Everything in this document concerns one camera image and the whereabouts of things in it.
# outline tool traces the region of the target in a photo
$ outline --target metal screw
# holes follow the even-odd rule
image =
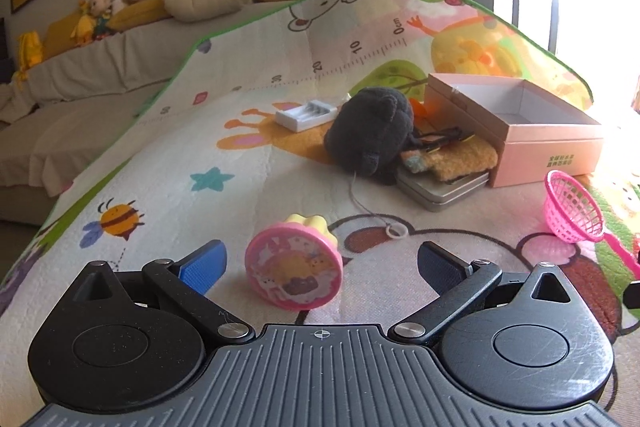
[[[427,332],[422,324],[415,322],[403,322],[397,324],[394,326],[394,331],[396,335],[406,339],[417,339]]]
[[[219,326],[218,334],[226,339],[241,339],[249,334],[249,328],[244,324],[231,322]]]

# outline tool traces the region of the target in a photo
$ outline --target teal star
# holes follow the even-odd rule
[[[233,174],[223,174],[220,172],[220,169],[213,167],[204,174],[191,175],[191,179],[195,181],[191,190],[195,192],[197,190],[203,190],[204,188],[210,188],[216,192],[222,192],[225,188],[224,183],[234,177],[235,176]]]

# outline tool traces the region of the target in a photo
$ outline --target dark floor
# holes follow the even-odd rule
[[[0,221],[0,280],[27,248],[38,227]]]

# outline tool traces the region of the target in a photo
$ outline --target pink handle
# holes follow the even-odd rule
[[[604,239],[615,253],[618,254],[625,266],[631,270],[636,280],[640,280],[640,264],[638,260],[625,247],[622,246],[620,240],[609,230],[604,231]]]

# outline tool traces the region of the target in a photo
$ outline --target white string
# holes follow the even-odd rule
[[[367,214],[369,214],[369,216],[375,216],[380,221],[382,221],[386,225],[385,232],[389,238],[404,239],[405,237],[407,237],[409,235],[409,229],[406,226],[404,226],[402,223],[391,223],[387,221],[384,217],[380,216],[380,214],[376,214],[372,210],[369,210],[366,206],[364,206],[364,204],[362,204],[358,200],[358,198],[356,198],[356,195],[353,192],[353,187],[356,184],[356,177],[357,177],[357,174],[356,172],[354,172],[353,180],[351,180],[351,183],[349,184],[349,196],[351,198],[351,201],[353,201],[354,204],[356,204],[362,210],[364,210]]]

